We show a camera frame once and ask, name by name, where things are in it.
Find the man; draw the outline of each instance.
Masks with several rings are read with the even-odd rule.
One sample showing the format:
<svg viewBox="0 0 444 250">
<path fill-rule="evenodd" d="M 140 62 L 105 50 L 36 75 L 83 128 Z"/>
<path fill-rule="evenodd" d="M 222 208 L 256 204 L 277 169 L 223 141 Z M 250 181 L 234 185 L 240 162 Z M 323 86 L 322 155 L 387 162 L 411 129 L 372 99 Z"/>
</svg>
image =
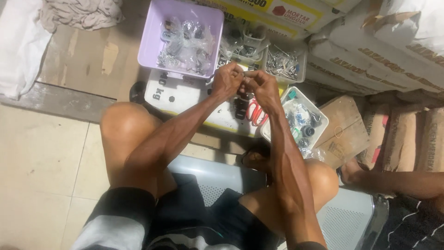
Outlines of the man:
<svg viewBox="0 0 444 250">
<path fill-rule="evenodd" d="M 375 250 L 444 249 L 444 173 L 363 171 L 352 159 L 341 178 L 362 191 L 396 195 Z"/>
<path fill-rule="evenodd" d="M 205 100 L 164 124 L 137 104 L 107 109 L 100 128 L 110 189 L 72 250 L 260 250 L 275 249 L 281 237 L 290 250 L 325 250 L 316 212 L 336 195 L 338 178 L 322 162 L 303 160 L 275 78 L 231 62 L 217 70 L 212 88 Z M 252 90 L 269 115 L 274 184 L 240 198 L 225 191 L 205 208 L 195 178 L 173 176 L 167 166 L 239 88 Z"/>
</svg>

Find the white towel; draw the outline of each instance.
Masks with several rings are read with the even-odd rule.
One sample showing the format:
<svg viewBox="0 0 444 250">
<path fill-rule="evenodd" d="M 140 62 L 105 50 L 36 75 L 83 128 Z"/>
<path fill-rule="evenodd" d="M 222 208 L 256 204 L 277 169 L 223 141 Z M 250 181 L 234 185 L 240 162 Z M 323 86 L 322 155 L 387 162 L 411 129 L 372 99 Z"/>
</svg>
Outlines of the white towel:
<svg viewBox="0 0 444 250">
<path fill-rule="evenodd" d="M 83 30 L 115 26 L 125 20 L 122 0 L 43 0 L 40 20 L 43 27 L 54 32 L 59 24 Z"/>
<path fill-rule="evenodd" d="M 7 0 L 0 9 L 0 94 L 11 99 L 32 87 L 52 36 L 38 21 L 41 7 L 42 0 Z"/>
</svg>

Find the purple plastic basket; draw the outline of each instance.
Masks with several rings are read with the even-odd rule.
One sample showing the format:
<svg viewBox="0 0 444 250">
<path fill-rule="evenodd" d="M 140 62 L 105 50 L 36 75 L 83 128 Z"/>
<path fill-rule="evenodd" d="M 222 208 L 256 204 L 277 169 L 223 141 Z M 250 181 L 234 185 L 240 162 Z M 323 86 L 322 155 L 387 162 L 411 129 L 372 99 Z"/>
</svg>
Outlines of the purple plastic basket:
<svg viewBox="0 0 444 250">
<path fill-rule="evenodd" d="M 209 25 L 210 32 L 215 37 L 215 43 L 213 45 L 213 54 L 210 58 L 210 69 L 205 75 L 201 76 L 178 70 L 161 68 L 157 65 L 157 56 L 165 44 L 160 39 L 163 30 L 162 24 L 165 20 L 169 20 L 174 16 L 179 18 L 181 22 L 190 20 L 199 21 L 202 24 Z M 168 76 L 171 77 L 182 78 L 182 76 L 191 76 L 210 79 L 216 70 L 223 21 L 223 12 L 215 8 L 188 4 L 175 0 L 152 0 L 150 3 L 150 9 L 148 10 L 145 28 L 143 29 L 137 60 L 141 66 L 146 68 L 177 73 L 169 74 Z"/>
</svg>

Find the cloth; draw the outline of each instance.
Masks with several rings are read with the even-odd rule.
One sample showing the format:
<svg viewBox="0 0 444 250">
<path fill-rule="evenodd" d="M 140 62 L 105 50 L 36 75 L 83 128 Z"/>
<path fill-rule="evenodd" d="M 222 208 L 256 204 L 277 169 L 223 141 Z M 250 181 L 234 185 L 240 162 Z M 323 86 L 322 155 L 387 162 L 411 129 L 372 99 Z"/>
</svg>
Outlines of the cloth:
<svg viewBox="0 0 444 250">
<path fill-rule="evenodd" d="M 389 215 L 375 250 L 444 249 L 444 214 L 407 196 L 389 199 Z"/>
<path fill-rule="evenodd" d="M 274 235 L 225 190 L 205 207 L 194 175 L 173 174 L 178 188 L 157 205 L 147 191 L 117 188 L 100 198 L 71 250 L 276 249 Z M 325 250 L 304 242 L 296 250 Z"/>
<path fill-rule="evenodd" d="M 38 20 L 41 0 L 0 0 L 0 94 L 17 100 L 32 87 L 52 34 Z"/>
<path fill-rule="evenodd" d="M 122 0 L 43 0 L 40 20 L 53 33 L 59 24 L 83 30 L 96 30 L 117 25 L 125 20 Z"/>
</svg>

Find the perforated metal seat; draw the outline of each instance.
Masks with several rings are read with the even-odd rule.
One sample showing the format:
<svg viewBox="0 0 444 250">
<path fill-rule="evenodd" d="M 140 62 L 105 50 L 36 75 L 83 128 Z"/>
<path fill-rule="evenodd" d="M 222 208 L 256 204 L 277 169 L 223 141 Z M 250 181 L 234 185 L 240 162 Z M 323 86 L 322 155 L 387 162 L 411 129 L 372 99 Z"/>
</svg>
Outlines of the perforated metal seat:
<svg viewBox="0 0 444 250">
<path fill-rule="evenodd" d="M 205 206 L 227 188 L 245 194 L 266 186 L 264 173 L 194 157 L 179 155 L 168 168 L 196 176 Z M 329 250 L 370 250 L 387 216 L 383 199 L 344 188 L 317 213 Z"/>
</svg>

